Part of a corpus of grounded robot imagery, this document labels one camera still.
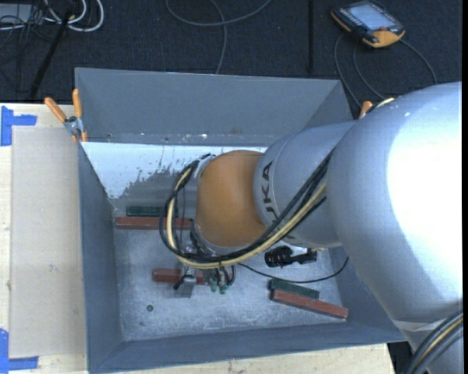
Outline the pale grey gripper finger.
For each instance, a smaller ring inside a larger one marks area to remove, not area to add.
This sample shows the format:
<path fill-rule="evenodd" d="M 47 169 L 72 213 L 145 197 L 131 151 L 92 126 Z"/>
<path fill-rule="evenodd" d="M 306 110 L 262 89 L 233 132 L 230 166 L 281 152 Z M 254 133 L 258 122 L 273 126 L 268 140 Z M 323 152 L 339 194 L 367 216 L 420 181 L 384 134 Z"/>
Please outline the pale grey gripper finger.
<path fill-rule="evenodd" d="M 176 298 L 190 298 L 196 285 L 196 278 L 190 274 L 183 274 L 174 284 Z"/>

